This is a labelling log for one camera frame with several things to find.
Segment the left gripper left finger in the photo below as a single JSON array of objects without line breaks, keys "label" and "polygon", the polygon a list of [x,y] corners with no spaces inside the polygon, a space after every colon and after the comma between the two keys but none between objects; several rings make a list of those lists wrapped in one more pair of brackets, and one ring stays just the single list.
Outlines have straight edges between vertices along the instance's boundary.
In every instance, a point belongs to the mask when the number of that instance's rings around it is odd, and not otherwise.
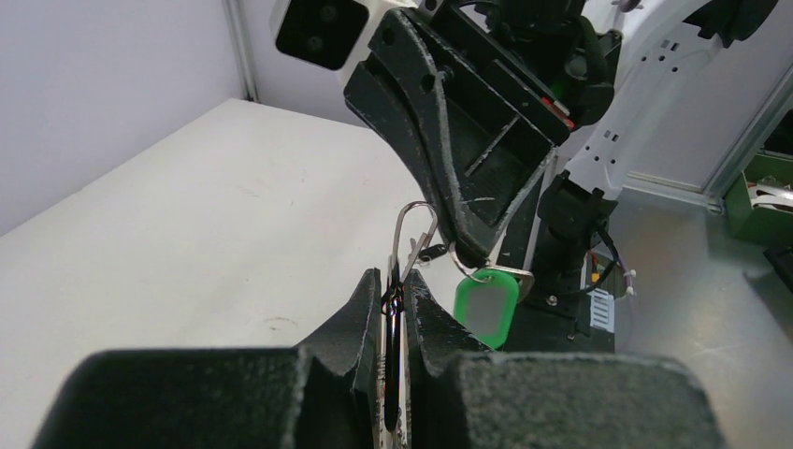
[{"label": "left gripper left finger", "polygon": [[65,380],[36,448],[371,448],[381,274],[289,347],[108,350]]}]

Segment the black fob key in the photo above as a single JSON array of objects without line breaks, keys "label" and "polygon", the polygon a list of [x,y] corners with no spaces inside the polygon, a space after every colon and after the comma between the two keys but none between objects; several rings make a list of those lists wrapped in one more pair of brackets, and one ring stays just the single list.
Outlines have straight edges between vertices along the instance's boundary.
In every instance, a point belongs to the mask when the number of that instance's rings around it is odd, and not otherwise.
[{"label": "black fob key", "polygon": [[427,264],[432,260],[444,256],[445,254],[447,254],[447,252],[448,252],[447,246],[442,243],[431,245],[419,252],[417,260],[421,264]]}]

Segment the right aluminium frame post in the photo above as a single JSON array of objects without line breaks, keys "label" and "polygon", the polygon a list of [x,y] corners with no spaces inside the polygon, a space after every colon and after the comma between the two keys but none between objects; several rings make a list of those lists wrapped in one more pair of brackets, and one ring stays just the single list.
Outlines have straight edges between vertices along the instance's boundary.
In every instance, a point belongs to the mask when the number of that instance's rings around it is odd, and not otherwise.
[{"label": "right aluminium frame post", "polygon": [[718,209],[721,198],[734,179],[748,165],[754,154],[792,108],[792,64],[778,80],[771,92],[733,142],[715,173],[703,188],[703,195],[711,208]]}]

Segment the green bin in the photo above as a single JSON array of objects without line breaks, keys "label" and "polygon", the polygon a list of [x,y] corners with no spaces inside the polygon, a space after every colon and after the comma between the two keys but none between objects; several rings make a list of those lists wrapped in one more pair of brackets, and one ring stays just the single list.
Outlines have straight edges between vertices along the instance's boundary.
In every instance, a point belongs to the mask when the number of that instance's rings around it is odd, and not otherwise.
[{"label": "green bin", "polygon": [[725,196],[733,238],[765,247],[792,242],[792,160],[756,155]]}]

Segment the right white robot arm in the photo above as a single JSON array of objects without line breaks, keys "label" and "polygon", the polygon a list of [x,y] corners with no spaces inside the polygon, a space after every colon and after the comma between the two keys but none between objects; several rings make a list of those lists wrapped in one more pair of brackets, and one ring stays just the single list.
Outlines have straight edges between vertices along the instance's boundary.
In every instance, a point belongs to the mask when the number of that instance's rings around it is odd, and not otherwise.
[{"label": "right white robot arm", "polygon": [[543,199],[572,244],[594,221],[561,209],[613,206],[650,127],[688,77],[753,35],[773,1],[367,1],[339,72],[353,113],[396,151],[471,277],[516,216],[550,153],[591,135]]}]

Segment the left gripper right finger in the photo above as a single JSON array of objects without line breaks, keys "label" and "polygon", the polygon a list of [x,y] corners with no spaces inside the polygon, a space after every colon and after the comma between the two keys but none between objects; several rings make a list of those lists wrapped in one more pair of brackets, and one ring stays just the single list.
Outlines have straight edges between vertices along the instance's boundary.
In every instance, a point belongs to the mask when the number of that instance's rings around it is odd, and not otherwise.
[{"label": "left gripper right finger", "polygon": [[668,358],[495,352],[405,283],[411,448],[725,448],[695,374]]}]

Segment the left aluminium frame post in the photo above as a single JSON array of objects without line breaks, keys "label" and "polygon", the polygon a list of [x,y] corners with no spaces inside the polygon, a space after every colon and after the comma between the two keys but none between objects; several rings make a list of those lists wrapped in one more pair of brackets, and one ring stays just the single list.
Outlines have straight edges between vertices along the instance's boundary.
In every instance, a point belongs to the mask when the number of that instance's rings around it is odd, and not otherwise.
[{"label": "left aluminium frame post", "polygon": [[260,103],[261,99],[256,82],[257,74],[253,58],[252,41],[245,17],[243,2],[240,0],[223,0],[223,7],[230,32],[232,48],[237,61],[243,98],[250,102]]}]

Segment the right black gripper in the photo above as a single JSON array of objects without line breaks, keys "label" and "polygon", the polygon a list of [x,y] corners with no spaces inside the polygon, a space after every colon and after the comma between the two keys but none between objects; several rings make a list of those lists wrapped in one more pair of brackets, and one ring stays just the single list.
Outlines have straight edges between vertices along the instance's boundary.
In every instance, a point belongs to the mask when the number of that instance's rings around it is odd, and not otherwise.
[{"label": "right black gripper", "polygon": [[[582,1],[431,1],[427,30],[412,9],[385,13],[345,102],[416,180],[463,265],[482,268],[493,244],[463,205],[490,226],[510,219],[550,150],[612,103],[620,33]],[[466,127],[455,173],[449,110]]]}]

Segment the large metal keyring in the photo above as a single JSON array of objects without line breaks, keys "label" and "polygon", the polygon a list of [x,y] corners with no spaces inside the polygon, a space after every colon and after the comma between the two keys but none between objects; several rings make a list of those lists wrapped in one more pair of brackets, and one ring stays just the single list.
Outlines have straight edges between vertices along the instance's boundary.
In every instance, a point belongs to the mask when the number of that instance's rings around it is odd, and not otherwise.
[{"label": "large metal keyring", "polygon": [[[410,239],[411,250],[405,262],[399,259],[400,237],[407,214],[426,208],[431,216],[429,228]],[[411,296],[409,275],[438,227],[438,214],[426,201],[412,201],[396,218],[388,255],[386,285],[379,300],[380,335],[377,342],[377,381],[374,442],[377,448],[410,448],[419,439],[412,436],[415,417],[422,413],[426,391],[426,368],[422,359],[417,311]]]}]

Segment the green tag key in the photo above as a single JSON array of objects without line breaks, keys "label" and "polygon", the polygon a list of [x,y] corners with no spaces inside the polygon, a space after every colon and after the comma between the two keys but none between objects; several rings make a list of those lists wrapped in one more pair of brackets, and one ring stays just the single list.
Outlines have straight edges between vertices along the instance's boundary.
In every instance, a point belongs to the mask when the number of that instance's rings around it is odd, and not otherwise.
[{"label": "green tag key", "polygon": [[467,271],[454,243],[449,246],[449,255],[464,275],[455,288],[454,319],[483,344],[500,348],[509,337],[518,302],[533,287],[533,273],[492,264]]}]

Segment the aluminium frame post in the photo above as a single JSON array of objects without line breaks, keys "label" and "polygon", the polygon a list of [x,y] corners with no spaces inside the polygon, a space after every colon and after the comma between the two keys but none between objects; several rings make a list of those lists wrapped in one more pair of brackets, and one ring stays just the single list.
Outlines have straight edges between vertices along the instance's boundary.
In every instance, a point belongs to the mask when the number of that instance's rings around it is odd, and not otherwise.
[{"label": "aluminium frame post", "polygon": [[257,74],[253,58],[252,41],[245,17],[243,2],[240,0],[223,0],[223,7],[230,32],[232,48],[237,61],[243,98],[250,102],[260,103],[261,99],[256,82]]},{"label": "aluminium frame post", "polygon": [[771,92],[733,142],[715,173],[703,188],[703,195],[711,208],[718,209],[721,198],[734,179],[748,165],[754,154],[792,108],[792,64],[778,80]]}]

